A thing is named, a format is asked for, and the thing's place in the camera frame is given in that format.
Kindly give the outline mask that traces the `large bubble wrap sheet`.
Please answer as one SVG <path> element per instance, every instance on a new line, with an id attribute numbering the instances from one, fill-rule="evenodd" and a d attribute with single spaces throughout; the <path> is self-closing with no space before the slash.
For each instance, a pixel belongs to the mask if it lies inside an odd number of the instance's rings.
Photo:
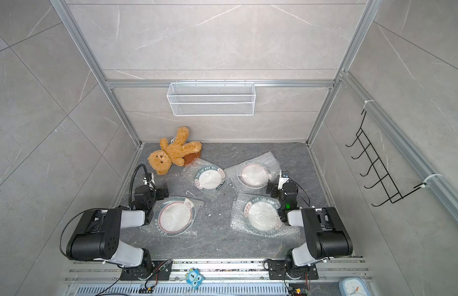
<path id="1" fill-rule="evenodd" d="M 280 203 L 273 198 L 239 194 L 233 202 L 230 227 L 240 233 L 264 238 L 300 235 L 300 228 L 285 225 L 277 210 Z"/>

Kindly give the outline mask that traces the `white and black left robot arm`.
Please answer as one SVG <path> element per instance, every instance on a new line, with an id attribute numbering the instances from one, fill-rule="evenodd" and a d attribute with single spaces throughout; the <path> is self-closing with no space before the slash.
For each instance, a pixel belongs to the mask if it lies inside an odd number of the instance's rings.
<path id="1" fill-rule="evenodd" d="M 157 201 L 169 197 L 166 185 L 135 189 L 131 207 L 88 209 L 80 214 L 75 231 L 66 246 L 66 257 L 75 261 L 101 261 L 120 267 L 123 281 L 156 279 L 160 271 L 169 272 L 172 260 L 153 261 L 150 252 L 120 240 L 121 230 L 151 223 Z"/>

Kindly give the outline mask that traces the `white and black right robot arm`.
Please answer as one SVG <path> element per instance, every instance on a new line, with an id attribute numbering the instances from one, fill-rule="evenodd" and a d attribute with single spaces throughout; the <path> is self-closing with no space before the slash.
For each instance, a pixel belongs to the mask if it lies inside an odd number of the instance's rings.
<path id="1" fill-rule="evenodd" d="M 305 243 L 288 250 L 284 260 L 267 259 L 263 266 L 271 280 L 318 279 L 316 264 L 352 255 L 353 244 L 334 207 L 299 207 L 298 184 L 289 178 L 269 181 L 266 193 L 280 203 L 279 220 L 301 228 Z"/>

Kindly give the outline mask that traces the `bubble wrapped plate back right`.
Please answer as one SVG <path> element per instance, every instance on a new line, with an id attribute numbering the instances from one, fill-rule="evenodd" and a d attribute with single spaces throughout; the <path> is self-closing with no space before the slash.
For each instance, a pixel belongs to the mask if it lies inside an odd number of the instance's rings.
<path id="1" fill-rule="evenodd" d="M 280 164 L 271 152 L 226 168 L 225 173 L 237 193 L 266 194 L 269 182 L 280 175 Z"/>

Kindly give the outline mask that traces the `bubble wrapped plate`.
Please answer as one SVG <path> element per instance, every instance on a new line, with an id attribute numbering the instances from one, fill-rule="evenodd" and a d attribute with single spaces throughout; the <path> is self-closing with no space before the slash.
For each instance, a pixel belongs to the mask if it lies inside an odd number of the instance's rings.
<path id="1" fill-rule="evenodd" d="M 149 225 L 140 232 L 165 238 L 195 237 L 204 202 L 187 197 L 170 197 L 157 207 Z"/>
<path id="2" fill-rule="evenodd" d="M 227 183 L 227 175 L 220 166 L 200 158 L 185 166 L 182 175 L 209 197 L 217 197 Z"/>
<path id="3" fill-rule="evenodd" d="M 225 173 L 237 193 L 266 194 L 269 182 L 280 175 L 280 164 L 271 152 L 226 168 Z"/>

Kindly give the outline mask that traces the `bubble wrapped plate front left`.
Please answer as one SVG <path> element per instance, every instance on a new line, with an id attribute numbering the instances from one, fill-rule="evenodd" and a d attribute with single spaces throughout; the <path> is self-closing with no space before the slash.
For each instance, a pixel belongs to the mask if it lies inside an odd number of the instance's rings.
<path id="1" fill-rule="evenodd" d="M 170 197 L 157 207 L 149 225 L 140 232 L 165 238 L 195 237 L 204 202 L 187 197 Z"/>

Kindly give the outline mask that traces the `bubble wrapped plate back middle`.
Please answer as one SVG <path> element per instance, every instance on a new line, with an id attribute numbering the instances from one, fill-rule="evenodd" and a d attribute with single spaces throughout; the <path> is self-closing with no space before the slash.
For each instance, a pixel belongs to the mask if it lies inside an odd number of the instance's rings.
<path id="1" fill-rule="evenodd" d="M 209 197 L 217 197 L 227 183 L 227 175 L 220 166 L 200 158 L 185 166 L 182 175 Z"/>

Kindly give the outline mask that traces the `brown teddy bear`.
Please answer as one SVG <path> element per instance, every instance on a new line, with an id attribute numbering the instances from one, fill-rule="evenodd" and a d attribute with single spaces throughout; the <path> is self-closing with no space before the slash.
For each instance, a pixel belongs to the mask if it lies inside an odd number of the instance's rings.
<path id="1" fill-rule="evenodd" d="M 169 144 L 166 138 L 160 140 L 160 150 L 152 152 L 147 158 L 158 175 L 166 175 L 172 165 L 184 167 L 185 156 L 201 152 L 203 147 L 201 142 L 187 142 L 189 134 L 187 127 L 180 127 L 173 143 Z"/>

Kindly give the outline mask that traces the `brown wooden block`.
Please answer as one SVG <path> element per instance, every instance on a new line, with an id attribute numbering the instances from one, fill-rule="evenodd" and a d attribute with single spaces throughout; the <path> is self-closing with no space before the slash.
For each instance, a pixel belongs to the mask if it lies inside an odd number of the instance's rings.
<path id="1" fill-rule="evenodd" d="M 189 164 L 194 162 L 195 159 L 200 158 L 200 156 L 201 156 L 201 149 L 198 151 L 194 149 L 192 151 L 187 150 L 187 154 L 183 157 L 185 161 L 184 166 L 188 166 Z"/>

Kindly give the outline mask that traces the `blue cartoon toy figure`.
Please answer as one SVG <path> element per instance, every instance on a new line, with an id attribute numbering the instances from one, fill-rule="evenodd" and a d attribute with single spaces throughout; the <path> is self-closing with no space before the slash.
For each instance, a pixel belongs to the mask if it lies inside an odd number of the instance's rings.
<path id="1" fill-rule="evenodd" d="M 198 290 L 199 286 L 204 281 L 204 276 L 199 272 L 198 269 L 191 268 L 185 275 L 186 282 L 194 288 L 194 290 Z"/>

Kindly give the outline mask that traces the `white and blue clock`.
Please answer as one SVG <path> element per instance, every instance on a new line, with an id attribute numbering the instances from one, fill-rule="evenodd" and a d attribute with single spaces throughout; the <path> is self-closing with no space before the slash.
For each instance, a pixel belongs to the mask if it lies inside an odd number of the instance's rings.
<path id="1" fill-rule="evenodd" d="M 371 296 L 365 282 L 359 277 L 347 277 L 339 282 L 342 296 Z"/>

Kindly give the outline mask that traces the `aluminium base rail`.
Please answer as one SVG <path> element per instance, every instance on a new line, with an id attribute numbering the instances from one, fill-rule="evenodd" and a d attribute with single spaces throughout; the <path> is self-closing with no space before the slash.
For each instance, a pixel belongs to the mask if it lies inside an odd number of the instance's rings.
<path id="1" fill-rule="evenodd" d="M 158 280 L 123 281 L 117 267 L 74 262 L 64 272 L 61 296 L 341 296 L 339 282 L 360 278 L 378 294 L 363 258 L 331 259 L 316 264 L 318 279 L 271 280 L 265 259 L 174 259 Z M 185 279 L 195 268 L 204 276 L 198 290 Z"/>

